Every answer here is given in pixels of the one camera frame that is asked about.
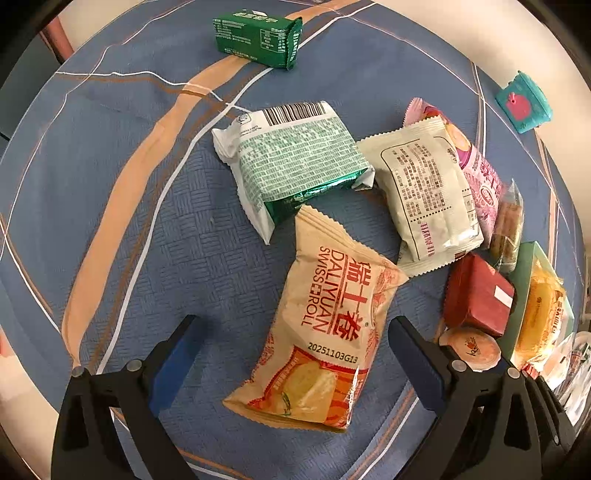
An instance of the shiny green foil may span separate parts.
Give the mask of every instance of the shiny green foil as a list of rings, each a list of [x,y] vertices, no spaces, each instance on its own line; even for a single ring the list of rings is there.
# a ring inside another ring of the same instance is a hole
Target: shiny green foil
[[[267,209],[267,212],[269,212],[269,215],[271,215],[273,223],[275,223],[275,225],[278,225],[283,220],[286,220],[291,215],[296,213],[299,210],[300,206],[303,205],[305,202],[314,197],[317,197],[321,193],[335,188],[351,188],[353,186],[353,183],[355,183],[355,180],[357,180],[359,176],[365,172],[365,170],[367,170],[367,168],[355,171],[353,173],[349,173],[348,175],[344,175],[331,181],[327,181],[316,187],[304,190],[303,192],[298,192],[295,195],[290,195],[280,200],[275,200],[273,202],[265,202],[265,207]]]

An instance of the blue gripper pad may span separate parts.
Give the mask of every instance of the blue gripper pad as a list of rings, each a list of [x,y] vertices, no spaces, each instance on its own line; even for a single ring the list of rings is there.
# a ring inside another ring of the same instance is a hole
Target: blue gripper pad
[[[390,348],[413,385],[423,407],[439,416],[446,407],[445,382],[423,350],[431,350],[434,354],[441,355],[443,362],[445,362],[444,355],[439,351],[438,345],[420,338],[416,330],[414,333],[416,338],[413,338],[398,318],[394,318],[388,328]]]
[[[154,416],[157,417],[161,410],[170,408],[173,404],[207,338],[207,331],[207,323],[195,317],[154,377],[149,399],[150,410]]]

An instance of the beige floor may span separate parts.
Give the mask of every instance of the beige floor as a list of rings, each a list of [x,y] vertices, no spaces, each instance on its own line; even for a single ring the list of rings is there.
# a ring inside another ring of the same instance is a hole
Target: beige floor
[[[74,48],[139,0],[74,0],[60,15]],[[584,160],[591,130],[591,92],[552,34],[517,0],[379,0],[445,39],[499,84],[517,70],[547,95],[554,119],[540,127],[581,217],[591,245],[591,209],[585,208],[591,163]],[[39,394],[16,357],[0,357],[0,422],[27,462],[48,478],[56,412]]]

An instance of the blue tablecloth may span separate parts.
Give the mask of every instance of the blue tablecloth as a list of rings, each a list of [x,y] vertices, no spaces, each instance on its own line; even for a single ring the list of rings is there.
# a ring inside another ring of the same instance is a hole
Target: blue tablecloth
[[[294,70],[218,52],[212,18],[241,8],[302,12]],[[411,98],[423,97],[503,181],[517,181],[524,241],[537,240],[548,253],[578,318],[579,218],[547,150],[532,131],[515,132],[495,102],[498,90],[443,40],[369,0],[144,2],[49,80],[0,161],[2,327],[58,410],[72,358],[91,371],[120,369],[185,314],[198,314],[216,329],[160,416],[198,475],[392,478],[433,416],[385,337],[344,434],[272,429],[222,406],[259,356],[294,259],[294,224],[278,226],[271,245],[263,244],[210,129],[244,110],[326,100],[360,140],[399,128]],[[331,192],[311,204],[396,260],[400,238],[372,194]],[[403,285],[388,318],[404,314],[433,336],[448,272]],[[84,332],[79,347],[76,328]],[[137,475],[149,478],[129,434],[118,429]]]

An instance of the dark green package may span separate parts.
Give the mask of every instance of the dark green package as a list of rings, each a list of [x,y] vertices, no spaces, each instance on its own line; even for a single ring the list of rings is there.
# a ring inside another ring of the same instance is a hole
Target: dark green package
[[[219,51],[244,57],[273,68],[290,70],[296,63],[302,20],[268,17],[240,10],[213,20]]]

